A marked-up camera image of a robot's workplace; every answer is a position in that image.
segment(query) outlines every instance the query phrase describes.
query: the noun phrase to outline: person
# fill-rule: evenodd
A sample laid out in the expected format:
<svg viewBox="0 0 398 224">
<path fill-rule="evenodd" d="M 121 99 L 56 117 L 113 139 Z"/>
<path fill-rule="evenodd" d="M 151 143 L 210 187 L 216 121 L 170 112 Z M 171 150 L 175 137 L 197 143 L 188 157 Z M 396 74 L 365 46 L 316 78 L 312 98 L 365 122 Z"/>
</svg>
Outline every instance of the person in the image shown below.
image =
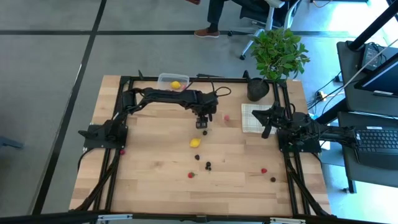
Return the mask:
<svg viewBox="0 0 398 224">
<path fill-rule="evenodd" d="M 224 2 L 228 0 L 210 0 L 209 10 L 207 14 L 207 21 L 210 23 L 210 26 L 205 29 L 200 29 L 195 31 L 195 36 L 197 37 L 212 37 L 217 38 L 220 36 L 220 32 L 218 30 L 218 22 L 220 21 L 221 13 L 223 12 Z M 232 0 L 236 4 L 239 4 L 243 7 L 248 7 L 253 11 L 258 12 L 267 12 L 269 9 L 269 5 L 263 0 Z"/>
</svg>

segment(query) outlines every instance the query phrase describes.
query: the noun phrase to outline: plastic container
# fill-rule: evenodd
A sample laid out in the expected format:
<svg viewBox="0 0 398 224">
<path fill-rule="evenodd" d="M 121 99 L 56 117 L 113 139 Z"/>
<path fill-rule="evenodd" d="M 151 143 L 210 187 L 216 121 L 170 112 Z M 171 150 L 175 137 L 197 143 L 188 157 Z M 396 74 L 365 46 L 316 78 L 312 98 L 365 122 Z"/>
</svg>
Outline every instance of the plastic container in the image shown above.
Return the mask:
<svg viewBox="0 0 398 224">
<path fill-rule="evenodd" d="M 179 82 L 180 88 L 172 88 L 172 82 Z M 189 84 L 189 76 L 162 73 L 157 79 L 157 88 L 160 90 L 182 91 Z"/>
</svg>

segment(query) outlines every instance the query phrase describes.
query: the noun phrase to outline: floor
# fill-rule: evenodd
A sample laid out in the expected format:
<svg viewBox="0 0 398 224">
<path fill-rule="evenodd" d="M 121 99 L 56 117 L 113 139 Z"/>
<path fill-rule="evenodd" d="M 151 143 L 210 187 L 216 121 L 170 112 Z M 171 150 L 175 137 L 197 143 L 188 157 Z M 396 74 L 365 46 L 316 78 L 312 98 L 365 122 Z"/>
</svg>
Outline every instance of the floor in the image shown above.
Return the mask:
<svg viewBox="0 0 398 224">
<path fill-rule="evenodd" d="M 0 217 L 30 213 L 77 74 L 83 75 L 83 81 L 44 213 L 68 209 L 76 164 L 82 153 L 83 138 L 77 130 L 86 129 L 91 120 L 103 75 L 137 75 L 138 69 L 147 76 L 165 72 L 241 77 L 244 70 L 258 75 L 253 58 L 248 55 L 245 61 L 238 59 L 250 37 L 222 35 L 218 39 L 199 39 L 192 32 L 184 32 L 207 26 L 208 0 L 202 0 L 199 6 L 182 0 L 102 1 L 106 5 L 98 30 L 129 30 L 133 35 L 92 35 L 89 40 L 90 35 L 76 32 L 95 27 L 101 0 L 0 1 L 0 136 L 25 145 L 20 151 L 8 147 L 0 150 Z M 239 20 L 239 10 L 233 2 L 226 2 L 221 30 L 251 25 L 248 20 Z M 298 77 L 303 81 L 308 101 L 315 90 L 340 71 L 336 43 L 353 39 L 376 17 L 366 3 L 331 2 L 319 9 L 303 0 L 292 30 L 327 34 L 302 37 L 312 60 Z M 65 32 L 50 34 L 43 30 Z M 379 32 L 373 40 L 382 43 L 383 35 Z M 324 90 L 328 93 L 337 86 L 330 84 Z M 398 195 L 397 189 L 357 183 L 358 194 L 347 195 L 341 191 L 347 187 L 344 167 L 324 165 L 323 171 L 333 214 L 398 223 L 391 199 Z M 369 211 L 374 205 L 377 209 Z"/>
</svg>

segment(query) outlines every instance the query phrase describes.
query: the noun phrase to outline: computer monitor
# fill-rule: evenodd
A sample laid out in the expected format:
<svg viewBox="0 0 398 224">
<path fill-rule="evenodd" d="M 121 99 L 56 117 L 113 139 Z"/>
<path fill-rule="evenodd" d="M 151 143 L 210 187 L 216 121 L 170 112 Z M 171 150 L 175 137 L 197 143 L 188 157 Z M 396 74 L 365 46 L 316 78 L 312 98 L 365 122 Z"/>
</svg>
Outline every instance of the computer monitor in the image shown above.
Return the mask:
<svg viewBox="0 0 398 224">
<path fill-rule="evenodd" d="M 355 88 L 398 96 L 398 53 L 355 84 Z"/>
</svg>

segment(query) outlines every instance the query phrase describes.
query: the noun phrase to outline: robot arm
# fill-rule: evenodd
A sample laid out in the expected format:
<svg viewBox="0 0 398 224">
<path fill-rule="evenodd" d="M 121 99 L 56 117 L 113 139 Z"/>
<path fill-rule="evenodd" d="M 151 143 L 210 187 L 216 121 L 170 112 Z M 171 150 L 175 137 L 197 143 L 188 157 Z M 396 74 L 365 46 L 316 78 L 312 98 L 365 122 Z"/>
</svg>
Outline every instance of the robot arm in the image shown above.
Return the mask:
<svg viewBox="0 0 398 224">
<path fill-rule="evenodd" d="M 320 152 L 319 140 L 334 141 L 346 146 L 360 144 L 353 127 L 333 127 L 319 124 L 308 114 L 295 112 L 292 119 L 285 116 L 285 108 L 275 102 L 269 110 L 252 114 L 265 126 L 263 138 L 268 138 L 271 127 L 278 128 L 280 148 L 286 151 Z"/>
<path fill-rule="evenodd" d="M 142 100 L 137 104 L 137 93 L 142 95 Z M 191 109 L 198 116 L 196 128 L 207 128 L 208 120 L 213 121 L 212 114 L 217 111 L 217 94 L 215 91 L 202 93 L 198 90 L 183 90 L 181 92 L 155 90 L 153 88 L 133 88 L 123 93 L 124 110 L 133 114 L 142 110 L 146 105 L 153 102 L 175 103 L 186 110 Z"/>
<path fill-rule="evenodd" d="M 208 120 L 217 111 L 217 90 L 202 93 L 198 90 L 183 90 L 181 92 L 155 90 L 153 88 L 133 88 L 122 95 L 123 110 L 113 119 L 105 121 L 102 125 L 90 125 L 87 131 L 79 131 L 85 137 L 84 147 L 87 148 L 123 148 L 127 138 L 127 126 L 124 121 L 128 114 L 142 110 L 149 103 L 175 103 L 186 110 L 191 109 L 198 116 L 196 128 L 207 128 Z M 136 95 L 140 94 L 142 100 L 137 103 Z"/>
</svg>

